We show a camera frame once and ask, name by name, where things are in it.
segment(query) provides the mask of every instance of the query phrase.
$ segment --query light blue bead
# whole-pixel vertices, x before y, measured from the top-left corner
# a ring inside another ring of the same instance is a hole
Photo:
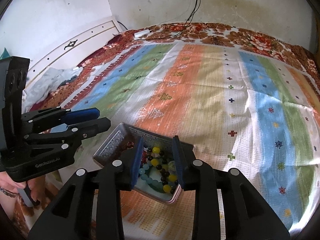
[[[159,183],[159,182],[158,182],[156,179],[154,179],[154,180],[152,181],[152,185],[155,186],[155,187],[158,186],[158,183]]]
[[[152,178],[147,178],[146,182],[147,182],[148,184],[151,184],[151,183],[153,182],[153,179],[152,179]]]
[[[146,171],[145,171],[143,168],[140,168],[140,169],[139,169],[139,174],[140,174],[140,175],[145,174],[145,173],[146,173]]]
[[[149,170],[149,165],[145,163],[145,164],[142,166],[142,168],[143,168],[145,171],[147,171],[147,170]]]
[[[142,180],[147,180],[148,179],[148,175],[147,174],[142,174],[140,178]]]

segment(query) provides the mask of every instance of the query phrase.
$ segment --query colorful striped bedsheet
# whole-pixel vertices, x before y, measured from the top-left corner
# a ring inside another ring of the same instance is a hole
[[[101,65],[84,87],[65,107],[97,107],[113,128],[127,122],[179,135],[213,168],[240,169],[292,234],[317,207],[319,90],[306,72],[235,48],[146,43]],[[83,141],[76,165],[106,136]],[[193,212],[192,192],[171,207],[122,192],[128,237],[190,239]],[[220,218],[224,230],[222,206]]]

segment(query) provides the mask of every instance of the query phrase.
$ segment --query yellow bead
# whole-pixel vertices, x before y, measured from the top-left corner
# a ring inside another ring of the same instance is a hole
[[[178,179],[177,175],[171,174],[168,176],[168,181],[170,182],[175,182],[177,179]]]
[[[163,165],[162,165],[162,168],[165,169],[165,171],[168,171],[168,170],[169,170],[169,167],[168,167],[167,164],[163,164]]]
[[[152,152],[159,154],[160,153],[160,148],[159,147],[153,147]]]
[[[156,167],[157,165],[159,165],[159,161],[157,159],[152,159],[151,164]]]
[[[170,193],[171,192],[171,186],[169,186],[168,184],[167,185],[164,185],[163,186],[163,191],[165,193]]]

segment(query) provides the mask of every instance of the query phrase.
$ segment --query blue stripe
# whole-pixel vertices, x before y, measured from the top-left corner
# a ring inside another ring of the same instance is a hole
[[[256,112],[261,130],[262,164],[260,175],[264,187],[262,195],[285,226],[290,229],[294,223],[300,221],[302,206],[294,168],[295,147],[284,116],[281,95],[257,56],[244,52],[239,52],[239,54],[255,90]],[[270,113],[269,108],[273,108],[274,113]],[[279,128],[273,125],[274,122],[279,124]],[[275,142],[277,141],[282,142],[283,146],[276,147]],[[278,169],[277,165],[281,162],[285,165],[284,170]],[[285,195],[279,193],[280,187],[285,188]],[[284,216],[286,209],[291,210],[291,216]]]
[[[73,111],[90,108],[96,102],[98,102],[103,96],[105,96],[110,88],[121,78],[126,76],[128,71],[139,64],[140,60],[156,45],[147,45],[138,49],[133,55],[129,56],[125,62],[115,69],[111,70],[108,76],[103,77],[100,82],[95,84],[90,93],[75,104],[71,109]]]

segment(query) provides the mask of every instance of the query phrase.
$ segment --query white wall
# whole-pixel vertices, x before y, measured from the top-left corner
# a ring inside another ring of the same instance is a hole
[[[108,0],[13,0],[0,21],[0,52],[6,47],[32,66],[111,15]]]
[[[195,0],[109,0],[112,14],[128,28],[185,21]],[[316,25],[306,0],[201,0],[194,22],[219,22],[261,31],[313,50]]]

